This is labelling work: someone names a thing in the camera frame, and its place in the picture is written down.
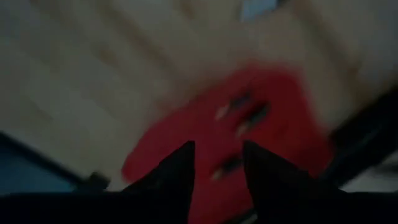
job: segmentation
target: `dark edge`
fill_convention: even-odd
[[[337,187],[398,149],[398,88],[382,95],[330,134],[335,158],[320,180]]]
[[[76,186],[77,189],[85,184],[83,178],[77,176],[69,170],[66,170],[65,168],[53,162],[51,159],[35,152],[31,147],[16,141],[2,131],[0,131],[0,145],[8,147],[16,152],[19,156],[22,156],[24,159],[27,159],[28,161],[33,162],[35,165],[50,171],[58,177],[61,177],[63,180],[68,181]]]

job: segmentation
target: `red object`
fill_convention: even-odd
[[[248,91],[248,102],[215,119],[221,107]],[[237,138],[239,123],[265,102],[269,104],[267,116]],[[333,157],[327,138],[311,117],[295,73],[280,67],[249,67],[151,127],[128,155],[123,175],[134,182],[183,143],[194,140],[196,176],[189,223],[220,223],[252,208],[242,166],[220,180],[211,179],[223,161],[241,153],[243,139],[258,143],[314,177]]]

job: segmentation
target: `wooden floor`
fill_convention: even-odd
[[[358,109],[295,4],[240,22],[240,0],[0,3],[0,129],[67,169],[123,183],[155,121],[248,62],[301,70],[325,134]]]

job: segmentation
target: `black object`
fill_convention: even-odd
[[[122,192],[3,197],[0,222],[188,223],[194,162],[190,141]],[[243,166],[256,223],[386,223],[396,218],[396,194],[343,192],[254,142],[243,144]]]
[[[92,173],[84,183],[80,184],[76,191],[78,192],[101,192],[106,190],[110,180],[98,172]]]
[[[398,149],[398,89],[382,95],[332,132],[336,156],[320,176],[342,186]]]

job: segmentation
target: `red plastic piece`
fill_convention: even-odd
[[[248,91],[251,99],[241,108],[215,119],[222,106]],[[270,106],[267,116],[237,138],[239,123],[265,102]],[[241,153],[243,139],[255,141],[314,177],[333,157],[327,138],[311,117],[295,73],[281,67],[249,67],[151,127],[128,155],[122,172],[126,180],[134,182],[183,143],[194,140],[196,176],[189,223],[220,223],[252,208],[243,167],[220,180],[211,179],[225,159]]]

